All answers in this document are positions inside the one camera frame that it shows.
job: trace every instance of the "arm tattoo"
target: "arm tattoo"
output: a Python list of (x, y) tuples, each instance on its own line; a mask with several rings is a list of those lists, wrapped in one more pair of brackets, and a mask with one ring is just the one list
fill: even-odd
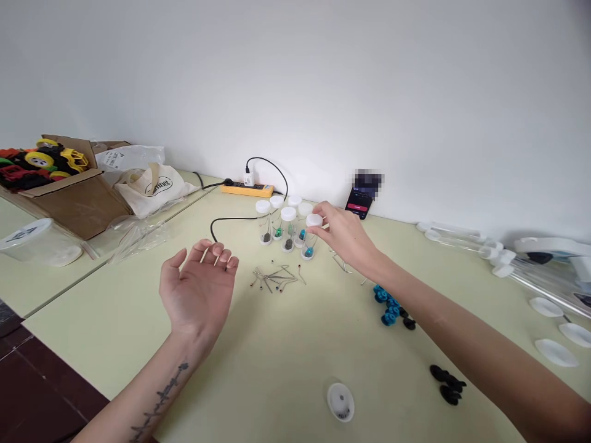
[(132, 426), (131, 427), (131, 429), (135, 432), (135, 435), (129, 441), (129, 443), (139, 443), (142, 435), (150, 427), (150, 421), (152, 420), (152, 417), (157, 417), (158, 415), (162, 414), (161, 412), (158, 412), (158, 410), (164, 405), (164, 403), (166, 403), (167, 400), (170, 399), (168, 394), (170, 393), (170, 391), (172, 390), (173, 387), (179, 385), (179, 375), (181, 372), (183, 372), (187, 368), (189, 368), (189, 365), (187, 363), (183, 363), (182, 365), (180, 365), (178, 367), (177, 375), (175, 375), (174, 377), (171, 378), (170, 383), (168, 383), (168, 385), (166, 385), (166, 387), (162, 390), (162, 392), (158, 391), (156, 393), (156, 395), (158, 395), (160, 397), (160, 401), (158, 403), (156, 403), (152, 412), (144, 412), (143, 413), (146, 416), (146, 421), (143, 422), (142, 426)]

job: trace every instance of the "smartphone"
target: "smartphone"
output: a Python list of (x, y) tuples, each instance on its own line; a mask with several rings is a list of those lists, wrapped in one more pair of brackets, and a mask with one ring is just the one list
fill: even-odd
[(359, 215), (360, 219), (365, 220), (372, 201), (373, 199), (368, 193), (361, 192), (359, 188), (352, 188), (347, 199), (347, 204), (345, 205), (345, 210), (349, 210)]

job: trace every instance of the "floor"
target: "floor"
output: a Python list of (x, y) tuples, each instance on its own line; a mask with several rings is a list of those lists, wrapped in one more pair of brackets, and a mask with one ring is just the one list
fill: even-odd
[(0, 443), (70, 442), (108, 400), (20, 322), (1, 303)]

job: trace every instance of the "light green table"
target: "light green table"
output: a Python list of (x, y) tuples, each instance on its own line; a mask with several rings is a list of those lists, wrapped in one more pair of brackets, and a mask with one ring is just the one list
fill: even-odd
[[(106, 397), (114, 398), (151, 358), (169, 332), (158, 296), (163, 260), (202, 237), (217, 217), (250, 217), (256, 198), (215, 190), (169, 222), (173, 238), (118, 266), (105, 266), (25, 321), (49, 348)], [(521, 287), (498, 279), (477, 257), (426, 240), (412, 225), (378, 217), (364, 222), (389, 256), (493, 325), (591, 399), (589, 349), (566, 340), (554, 320), (528, 305)], [(218, 240), (240, 258), (227, 324), (156, 433), (168, 442), (277, 441), (523, 441), (509, 420), (468, 383), (459, 406), (447, 405), (429, 373), (439, 364), (459, 371), (420, 326), (386, 328), (372, 284), (345, 274), (326, 244), (303, 261), (299, 250), (261, 246), (254, 221), (215, 224)], [(253, 282), (271, 260), (302, 265), (307, 285), (283, 293)], [(562, 369), (543, 361), (533, 340), (548, 337), (581, 362)], [(355, 398), (348, 424), (333, 418), (326, 388), (340, 380)]]
[[(180, 171), (185, 181), (199, 186), (199, 179), (192, 172)], [(202, 175), (204, 186), (219, 183), (215, 177)], [(169, 210), (156, 214), (150, 221), (157, 223), (170, 220), (172, 217), (191, 206), (202, 198), (212, 188), (205, 191), (195, 191), (187, 196), (185, 202), (172, 206)], [(4, 238), (18, 228), (31, 223), (34, 217), (0, 198), (2, 210), (2, 232)], [(0, 298), (20, 317), (27, 318), (50, 301), (66, 292), (76, 283), (105, 265), (117, 248), (122, 234), (103, 232), (88, 240), (88, 244), (100, 255), (98, 259), (91, 259), (83, 254), (79, 259), (63, 268), (21, 263), (4, 254), (0, 254), (0, 280), (2, 281), (2, 295)]]

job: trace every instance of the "yellow power strip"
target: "yellow power strip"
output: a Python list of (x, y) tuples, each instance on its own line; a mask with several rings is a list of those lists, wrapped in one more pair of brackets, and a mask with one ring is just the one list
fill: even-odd
[(248, 195), (253, 197), (271, 198), (273, 185), (245, 186), (244, 183), (234, 182), (233, 186), (221, 185), (222, 192), (228, 194)]

